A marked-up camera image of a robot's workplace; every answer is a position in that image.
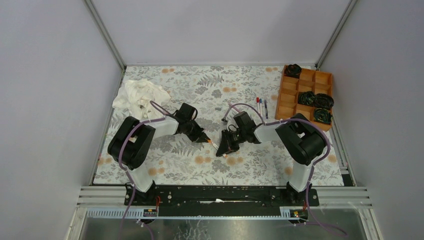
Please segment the red wire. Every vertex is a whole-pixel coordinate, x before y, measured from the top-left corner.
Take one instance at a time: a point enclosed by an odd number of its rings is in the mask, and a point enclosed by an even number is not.
[[[161,197],[157,196],[156,197],[156,214],[158,214],[157,212],[158,212],[158,207],[160,203],[161,203]]]
[[[304,211],[306,210],[306,208],[307,208],[306,201],[303,201],[303,209],[302,209],[302,212],[304,212]]]

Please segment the floral patterned mat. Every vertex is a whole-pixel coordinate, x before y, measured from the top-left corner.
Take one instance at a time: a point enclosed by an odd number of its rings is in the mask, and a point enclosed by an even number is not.
[[[266,122],[274,121],[282,69],[282,66],[129,66],[123,81],[147,79],[163,86],[171,96],[171,102],[164,107],[171,113],[182,103],[197,108],[197,123],[219,145],[221,130],[226,128],[221,119],[228,102],[256,106],[256,96],[266,99],[269,116]],[[239,109],[253,113],[243,106]],[[127,110],[113,111],[94,184],[128,182],[124,171],[107,153],[112,137],[128,115]],[[250,115],[256,123],[260,122],[256,114]],[[215,153],[210,144],[193,143],[183,134],[168,135],[153,140],[143,164],[156,184],[168,185],[284,186],[293,171],[293,160],[281,141],[243,143],[240,151],[227,158],[216,157]],[[333,149],[327,159],[316,165],[312,183],[343,185]]]

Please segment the wooden tray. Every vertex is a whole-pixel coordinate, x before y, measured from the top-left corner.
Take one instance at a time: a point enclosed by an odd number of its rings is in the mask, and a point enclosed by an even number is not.
[[[284,75],[286,68],[287,65],[282,70],[275,119],[289,119],[294,114],[301,113],[323,131],[330,130],[332,123],[324,124],[314,121],[316,107],[298,104],[298,96],[299,93],[313,91],[315,94],[328,94],[333,97],[333,74],[302,68],[300,78],[297,79]]]

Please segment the red marker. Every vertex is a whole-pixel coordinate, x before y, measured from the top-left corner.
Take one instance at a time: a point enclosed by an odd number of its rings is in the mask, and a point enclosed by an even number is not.
[[[257,112],[260,114],[260,109],[259,109],[259,97],[256,98],[256,103],[257,103]]]

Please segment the white cloth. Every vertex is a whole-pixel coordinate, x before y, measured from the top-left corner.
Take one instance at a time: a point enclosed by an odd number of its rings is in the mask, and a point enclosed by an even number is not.
[[[146,79],[127,80],[119,88],[112,107],[128,109],[130,115],[139,120],[157,119],[163,115],[150,104],[150,101],[165,105],[170,99],[171,96],[162,86],[155,85]]]

